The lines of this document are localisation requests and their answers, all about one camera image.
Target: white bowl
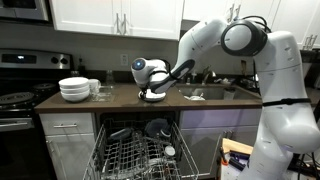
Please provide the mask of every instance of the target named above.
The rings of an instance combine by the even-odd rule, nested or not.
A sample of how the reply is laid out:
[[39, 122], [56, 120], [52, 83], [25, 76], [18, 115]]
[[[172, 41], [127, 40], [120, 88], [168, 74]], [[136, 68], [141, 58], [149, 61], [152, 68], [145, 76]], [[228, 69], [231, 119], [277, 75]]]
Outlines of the white bowl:
[[64, 94], [79, 94], [79, 93], [83, 93], [86, 92], [89, 89], [89, 85], [82, 87], [82, 88], [76, 88], [76, 89], [64, 89], [60, 87], [61, 92], [63, 92]]
[[88, 79], [84, 77], [72, 77], [59, 81], [59, 85], [63, 89], [77, 89], [88, 85]]
[[89, 96], [89, 90], [83, 93], [78, 93], [78, 94], [65, 94], [61, 92], [61, 95], [63, 99], [70, 101], [70, 102], [80, 102], [87, 98]]

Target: kitchen counter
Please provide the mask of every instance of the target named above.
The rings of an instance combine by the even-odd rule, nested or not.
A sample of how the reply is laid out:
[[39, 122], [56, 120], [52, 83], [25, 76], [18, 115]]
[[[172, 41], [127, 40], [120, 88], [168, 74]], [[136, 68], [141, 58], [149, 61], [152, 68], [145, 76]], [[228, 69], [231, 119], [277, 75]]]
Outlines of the kitchen counter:
[[[35, 107], [37, 113], [75, 113], [75, 112], [143, 112], [173, 110], [208, 110], [208, 109], [250, 109], [260, 108], [261, 99], [248, 100], [207, 100], [190, 101], [183, 97], [177, 87], [167, 91], [165, 99], [157, 103], [147, 103], [138, 99], [140, 89], [135, 84], [117, 84], [114, 99], [111, 102], [79, 103], [66, 102], [60, 92]], [[320, 90], [306, 88], [312, 105], [320, 99]]]

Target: open dishwasher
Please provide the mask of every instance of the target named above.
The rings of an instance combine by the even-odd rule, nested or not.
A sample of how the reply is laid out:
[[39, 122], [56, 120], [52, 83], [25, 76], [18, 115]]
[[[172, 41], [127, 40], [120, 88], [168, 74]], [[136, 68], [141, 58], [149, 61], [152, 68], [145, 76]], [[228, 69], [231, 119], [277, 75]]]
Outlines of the open dishwasher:
[[102, 114], [83, 179], [197, 179], [198, 168], [175, 119], [174, 112]]

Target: faucet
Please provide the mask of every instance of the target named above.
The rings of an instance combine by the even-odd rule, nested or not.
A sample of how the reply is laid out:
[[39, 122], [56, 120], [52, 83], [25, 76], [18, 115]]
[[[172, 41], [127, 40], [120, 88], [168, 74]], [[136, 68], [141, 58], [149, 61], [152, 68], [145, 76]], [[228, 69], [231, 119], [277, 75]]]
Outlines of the faucet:
[[202, 85], [206, 85], [209, 75], [211, 75], [212, 77], [216, 77], [216, 73], [212, 70], [209, 70], [209, 69], [210, 69], [210, 65], [203, 69]]

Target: wall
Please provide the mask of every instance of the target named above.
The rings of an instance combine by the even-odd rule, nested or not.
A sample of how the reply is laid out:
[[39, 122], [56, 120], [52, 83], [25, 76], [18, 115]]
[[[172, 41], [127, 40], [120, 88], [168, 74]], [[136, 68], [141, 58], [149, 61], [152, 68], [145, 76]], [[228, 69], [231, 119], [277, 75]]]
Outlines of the wall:
[[[74, 56], [76, 65], [81, 56], [89, 70], [130, 71], [130, 64], [137, 57], [164, 58], [173, 66], [178, 42], [61, 32], [47, 26], [0, 22], [0, 48], [65, 52]], [[129, 66], [120, 65], [120, 54], [129, 55]], [[210, 64], [218, 74], [240, 74], [240, 59], [225, 54], [217, 47], [204, 54], [195, 68], [200, 73]], [[251, 71], [252, 60], [248, 62]]]

